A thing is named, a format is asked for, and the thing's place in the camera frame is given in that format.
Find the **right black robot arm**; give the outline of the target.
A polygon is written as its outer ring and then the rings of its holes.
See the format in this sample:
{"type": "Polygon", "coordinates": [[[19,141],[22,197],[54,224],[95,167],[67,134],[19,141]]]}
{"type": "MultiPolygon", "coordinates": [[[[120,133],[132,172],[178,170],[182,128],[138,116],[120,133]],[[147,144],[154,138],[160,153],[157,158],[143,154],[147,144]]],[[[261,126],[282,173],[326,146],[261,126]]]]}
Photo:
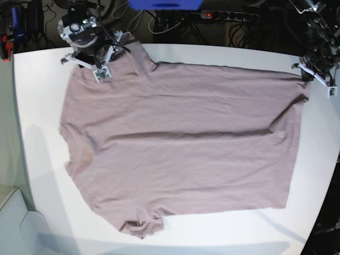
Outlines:
{"type": "Polygon", "coordinates": [[[121,39],[125,33],[111,31],[114,22],[104,24],[109,13],[102,14],[101,1],[68,1],[67,14],[58,22],[58,33],[73,52],[61,59],[61,63],[75,62],[100,78],[109,75],[108,63],[120,50],[130,53],[121,39]]]}

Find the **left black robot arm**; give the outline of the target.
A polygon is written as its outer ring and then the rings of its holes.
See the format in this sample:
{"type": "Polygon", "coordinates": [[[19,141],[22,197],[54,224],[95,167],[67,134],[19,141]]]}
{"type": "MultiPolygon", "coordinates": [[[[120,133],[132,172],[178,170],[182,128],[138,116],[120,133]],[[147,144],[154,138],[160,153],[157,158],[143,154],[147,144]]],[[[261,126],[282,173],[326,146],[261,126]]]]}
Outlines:
{"type": "Polygon", "coordinates": [[[316,79],[326,87],[336,87],[332,69],[339,68],[339,4],[327,1],[288,1],[284,7],[283,20],[289,34],[302,46],[305,54],[299,64],[303,80],[316,79]],[[289,11],[293,9],[306,23],[306,35],[294,31],[290,25],[289,11]]]}

